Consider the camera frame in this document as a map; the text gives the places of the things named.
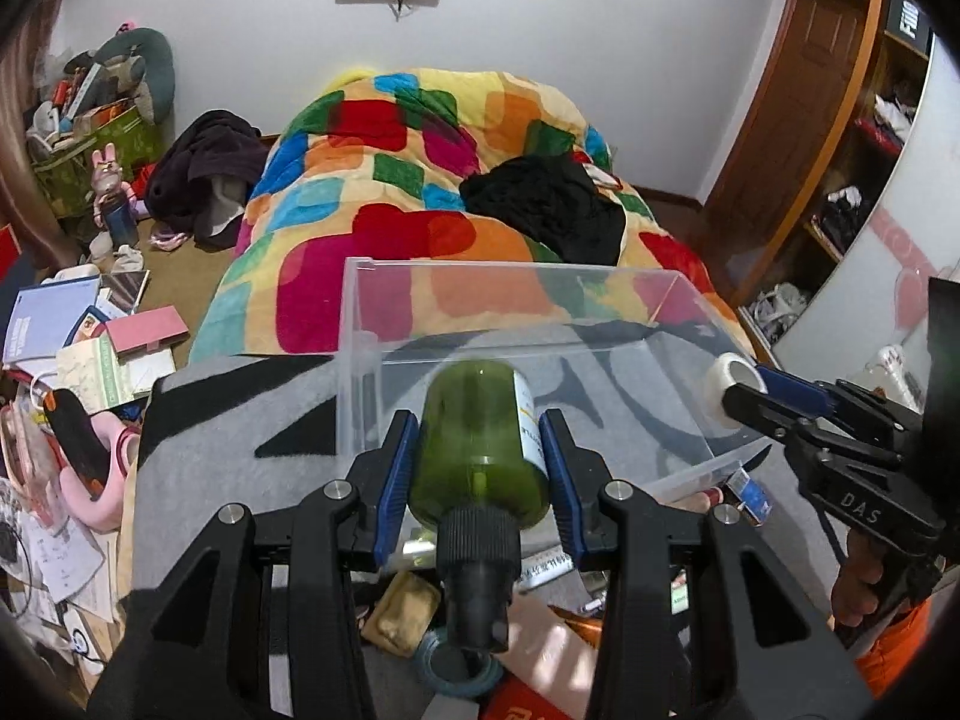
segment green storage bin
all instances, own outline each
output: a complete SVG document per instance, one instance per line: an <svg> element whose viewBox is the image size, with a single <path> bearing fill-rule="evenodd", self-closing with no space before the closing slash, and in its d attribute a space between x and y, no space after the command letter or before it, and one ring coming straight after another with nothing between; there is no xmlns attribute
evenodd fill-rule
<svg viewBox="0 0 960 720"><path fill-rule="evenodd" d="M160 128L144 122L133 107L66 151L44 162L34 162L34 175L55 217L80 217L90 213L93 204L91 157L107 143L116 146L117 161L128 181L133 181L135 169L157 162L165 151Z"/></svg>

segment wooden door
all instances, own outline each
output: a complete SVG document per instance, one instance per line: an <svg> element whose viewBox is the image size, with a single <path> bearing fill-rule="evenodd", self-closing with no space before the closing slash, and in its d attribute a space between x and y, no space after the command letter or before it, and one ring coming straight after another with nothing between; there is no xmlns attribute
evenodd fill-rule
<svg viewBox="0 0 960 720"><path fill-rule="evenodd" d="M698 247L725 298L752 269L836 118L868 0L787 0L757 97L707 201Z"/></svg>

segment curtain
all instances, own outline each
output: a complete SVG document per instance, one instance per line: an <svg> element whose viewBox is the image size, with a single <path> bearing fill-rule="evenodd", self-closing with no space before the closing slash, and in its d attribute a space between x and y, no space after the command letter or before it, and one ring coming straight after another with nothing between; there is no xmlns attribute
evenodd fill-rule
<svg viewBox="0 0 960 720"><path fill-rule="evenodd" d="M34 63L45 55L61 0L41 0L0 59L0 223L11 223L37 268L77 264L80 247L56 223L30 170L23 113L36 102Z"/></svg>

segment tape roll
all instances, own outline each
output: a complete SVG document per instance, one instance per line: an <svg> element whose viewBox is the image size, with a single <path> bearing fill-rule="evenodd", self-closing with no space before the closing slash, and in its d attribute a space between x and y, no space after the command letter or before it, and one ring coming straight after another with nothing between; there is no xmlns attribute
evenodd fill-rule
<svg viewBox="0 0 960 720"><path fill-rule="evenodd" d="M414 653L416 672L421 680L436 693L453 698L478 698L489 693L503 677L503 666L490 653L474 654L481 659L480 671L467 680L450 682L441 677L433 666L433 659L440 647L446 645L446 629L427 631Z"/></svg>
<svg viewBox="0 0 960 720"><path fill-rule="evenodd" d="M743 427L723 410L723 393L734 384L743 384L760 392L767 391L752 362L733 352L721 354L704 377L704 410L709 418L727 430Z"/></svg>

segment colorful blanket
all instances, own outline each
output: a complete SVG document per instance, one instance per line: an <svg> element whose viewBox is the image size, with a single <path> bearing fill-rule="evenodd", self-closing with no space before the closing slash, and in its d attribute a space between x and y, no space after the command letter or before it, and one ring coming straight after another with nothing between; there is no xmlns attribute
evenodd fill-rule
<svg viewBox="0 0 960 720"><path fill-rule="evenodd" d="M474 172L520 154L568 151L613 169L603 137L570 100L506 73L416 70L354 80L324 95L272 149L247 206L237 259L210 304L191 361L335 350L347 257L558 261L500 221L466 213L457 189ZM601 190L626 212L618 265L680 271L749 349L703 263L621 184ZM539 298L512 311L563 315L548 290ZM652 313L650 299L621 293L611 302L613 316L642 321ZM421 333L470 327L469 305L451 306L449 295L444 302L420 292L410 300L411 328ZM483 317L476 325L488 326Z"/></svg>

